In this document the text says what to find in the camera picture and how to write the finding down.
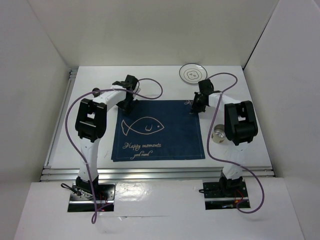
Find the white wall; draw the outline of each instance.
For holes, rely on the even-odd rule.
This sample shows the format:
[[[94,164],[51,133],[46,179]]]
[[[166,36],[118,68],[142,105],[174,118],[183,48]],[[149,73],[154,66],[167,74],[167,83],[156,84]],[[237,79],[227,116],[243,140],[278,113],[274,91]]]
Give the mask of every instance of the white wall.
[[[278,2],[28,1],[70,66],[244,66]]]
[[[68,69],[26,0],[0,1],[0,233],[13,239],[38,181]]]
[[[271,162],[307,240],[320,236],[320,9],[280,0],[245,71]]]

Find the dark blue towel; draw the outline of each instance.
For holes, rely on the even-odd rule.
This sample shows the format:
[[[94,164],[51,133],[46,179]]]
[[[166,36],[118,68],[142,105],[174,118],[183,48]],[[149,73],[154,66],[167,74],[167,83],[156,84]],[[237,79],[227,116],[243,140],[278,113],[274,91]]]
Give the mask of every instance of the dark blue towel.
[[[199,116],[190,100],[142,100],[129,115],[119,109],[114,162],[204,159]]]

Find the white floor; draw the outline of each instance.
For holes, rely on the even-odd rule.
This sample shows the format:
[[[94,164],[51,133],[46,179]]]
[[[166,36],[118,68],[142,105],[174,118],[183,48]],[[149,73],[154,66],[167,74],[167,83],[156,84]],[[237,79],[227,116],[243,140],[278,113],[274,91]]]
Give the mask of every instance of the white floor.
[[[238,84],[226,92],[227,95],[241,101],[251,100],[248,86],[240,66],[205,66],[208,76],[228,72],[238,77]],[[141,78],[153,78],[159,81],[164,89],[160,100],[192,100],[194,92],[199,90],[197,85],[190,85],[183,82],[179,77],[180,66],[81,66],[78,70],[76,80],[72,89],[70,105],[77,97],[93,88],[107,89],[115,81],[124,81],[126,75]],[[220,75],[211,79],[215,90],[223,90],[234,83],[234,78],[229,75]],[[143,81],[140,85],[140,94],[155,97],[160,93],[159,86],[152,81]],[[69,117],[69,130],[72,139],[79,145],[80,141],[75,130],[75,121],[79,104],[74,106]],[[113,162],[111,153],[114,144],[114,134],[117,121],[117,107],[112,108],[107,115],[107,130],[100,141],[98,151],[98,168],[185,168],[185,167],[222,167],[205,154],[205,159],[199,160],[163,160],[163,161],[127,161]],[[203,146],[206,145],[209,126],[213,117],[213,108],[207,107],[205,113],[199,114],[201,135]],[[224,115],[219,112],[216,123],[224,122]],[[214,156],[226,159],[226,144],[210,144],[211,152]],[[49,158],[49,166],[54,169],[77,169],[80,167],[80,156],[69,143],[64,123],[59,126],[59,133],[55,139],[53,149]],[[262,169],[271,167],[267,148],[259,128],[258,135],[250,144],[247,150],[245,166],[261,167]]]
[[[246,183],[254,208],[261,190],[253,178]],[[114,212],[100,213],[95,225],[92,212],[67,212],[70,191],[60,182],[32,183],[15,240],[303,240],[284,180],[261,183],[265,202],[253,214],[205,210],[201,180],[119,183]]]

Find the white plate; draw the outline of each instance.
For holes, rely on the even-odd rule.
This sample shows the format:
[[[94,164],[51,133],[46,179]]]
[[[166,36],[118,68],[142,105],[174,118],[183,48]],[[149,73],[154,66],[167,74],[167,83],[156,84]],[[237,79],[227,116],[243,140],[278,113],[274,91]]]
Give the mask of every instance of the white plate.
[[[183,65],[179,70],[179,75],[188,84],[198,84],[199,81],[205,80],[208,76],[207,70],[196,63]]]

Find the metal frame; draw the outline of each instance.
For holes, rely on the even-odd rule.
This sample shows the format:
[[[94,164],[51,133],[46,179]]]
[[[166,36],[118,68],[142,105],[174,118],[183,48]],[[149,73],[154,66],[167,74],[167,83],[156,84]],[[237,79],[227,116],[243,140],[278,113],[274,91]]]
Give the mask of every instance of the metal frame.
[[[50,159],[52,152],[57,146],[60,130],[63,126],[63,118],[67,112],[69,99],[76,81],[78,68],[70,71],[69,83],[67,85],[59,117],[55,125],[54,134],[51,139],[49,150],[44,162],[40,182],[75,181],[79,169],[51,168]],[[249,167],[259,177],[274,177],[272,166]],[[158,180],[190,180],[201,179],[216,181],[219,179],[222,167],[183,167],[183,168],[112,168],[99,169],[100,183],[115,183],[119,181],[158,181]],[[247,171],[244,177],[252,177]]]

